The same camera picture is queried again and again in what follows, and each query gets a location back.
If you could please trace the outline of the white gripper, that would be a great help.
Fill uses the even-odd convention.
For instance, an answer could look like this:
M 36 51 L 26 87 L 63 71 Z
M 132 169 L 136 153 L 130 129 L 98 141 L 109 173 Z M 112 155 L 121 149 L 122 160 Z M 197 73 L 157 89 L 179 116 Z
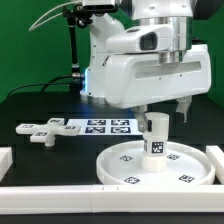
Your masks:
M 192 95 L 211 86 L 211 64 L 206 44 L 193 45 L 179 63 L 162 64 L 159 55 L 111 55 L 105 69 L 105 98 L 113 107 L 131 108 L 138 131 L 147 130 L 147 106 L 177 99 L 176 120 L 187 121 Z

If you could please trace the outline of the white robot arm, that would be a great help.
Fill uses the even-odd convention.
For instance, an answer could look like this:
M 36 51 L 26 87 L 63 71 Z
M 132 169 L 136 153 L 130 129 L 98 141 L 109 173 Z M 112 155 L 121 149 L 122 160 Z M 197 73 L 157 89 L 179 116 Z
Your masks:
M 144 132 L 149 104 L 175 99 L 185 116 L 192 97 L 209 90 L 207 46 L 191 37 L 199 0 L 82 0 L 81 6 L 93 18 L 86 98 L 132 109 Z

